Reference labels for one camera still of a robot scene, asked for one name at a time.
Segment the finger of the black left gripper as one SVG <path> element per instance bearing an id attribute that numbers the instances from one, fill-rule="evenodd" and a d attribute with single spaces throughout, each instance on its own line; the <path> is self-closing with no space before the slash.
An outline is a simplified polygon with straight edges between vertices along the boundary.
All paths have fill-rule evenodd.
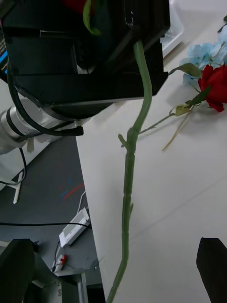
<path id="1" fill-rule="evenodd" d="M 137 40 L 158 40 L 170 28 L 167 0 L 125 0 L 123 7 L 125 24 Z"/>

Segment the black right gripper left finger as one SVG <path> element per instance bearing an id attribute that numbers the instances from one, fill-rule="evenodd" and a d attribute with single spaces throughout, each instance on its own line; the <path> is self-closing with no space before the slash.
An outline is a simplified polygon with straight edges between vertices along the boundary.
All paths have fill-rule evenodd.
<path id="1" fill-rule="evenodd" d="M 12 240 L 0 255 L 0 301 L 21 303 L 34 270 L 32 242 L 28 239 Z"/>

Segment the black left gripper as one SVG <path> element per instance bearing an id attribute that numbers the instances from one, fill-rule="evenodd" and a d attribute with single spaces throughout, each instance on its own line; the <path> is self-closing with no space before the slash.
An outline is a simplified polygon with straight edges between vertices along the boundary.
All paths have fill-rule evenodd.
<path id="1" fill-rule="evenodd" d="M 1 28 L 16 87 L 43 105 L 139 98 L 143 85 L 133 47 L 141 41 L 157 94 L 167 79 L 162 45 L 125 24 L 124 0 L 4 0 Z"/>

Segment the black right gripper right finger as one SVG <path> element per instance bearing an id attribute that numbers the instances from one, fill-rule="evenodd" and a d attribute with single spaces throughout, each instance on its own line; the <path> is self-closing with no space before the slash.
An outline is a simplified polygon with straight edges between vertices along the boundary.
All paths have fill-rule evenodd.
<path id="1" fill-rule="evenodd" d="M 201 238 L 196 266 L 212 303 L 227 303 L 227 248 L 218 238 Z"/>

